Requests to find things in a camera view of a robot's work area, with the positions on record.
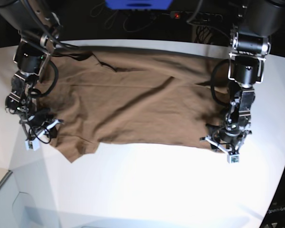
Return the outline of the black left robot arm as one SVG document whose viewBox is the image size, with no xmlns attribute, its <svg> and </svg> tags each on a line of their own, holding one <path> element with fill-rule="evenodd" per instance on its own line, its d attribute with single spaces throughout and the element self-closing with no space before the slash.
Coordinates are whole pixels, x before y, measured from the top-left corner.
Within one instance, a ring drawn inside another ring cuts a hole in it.
<svg viewBox="0 0 285 228">
<path fill-rule="evenodd" d="M 271 35 L 285 22 L 285 0 L 245 0 L 239 7 L 238 20 L 230 31 L 230 53 L 213 69 L 210 91 L 213 100 L 224 107 L 220 125 L 206 124 L 207 141 L 214 152 L 227 155 L 228 163 L 239 162 L 239 150 L 252 132 L 251 106 L 255 100 L 254 84 L 264 78 L 266 56 L 271 50 Z M 228 65 L 229 101 L 219 100 L 215 93 L 215 75 Z"/>
</svg>

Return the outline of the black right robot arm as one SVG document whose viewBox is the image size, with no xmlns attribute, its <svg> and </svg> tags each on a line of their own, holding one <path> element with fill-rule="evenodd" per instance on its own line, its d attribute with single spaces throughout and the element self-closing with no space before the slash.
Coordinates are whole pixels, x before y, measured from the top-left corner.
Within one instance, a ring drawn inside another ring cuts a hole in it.
<svg viewBox="0 0 285 228">
<path fill-rule="evenodd" d="M 44 0 L 0 0 L 0 15 L 20 34 L 20 43 L 13 57 L 17 72 L 11 79 L 11 92 L 5 109 L 19 116 L 27 150 L 38 150 L 42 136 L 52 140 L 56 125 L 63 121 L 39 108 L 39 98 L 47 96 L 58 80 L 58 69 L 51 61 L 59 37 L 60 22 Z M 54 71 L 54 81 L 44 93 L 35 88 L 47 66 Z"/>
</svg>

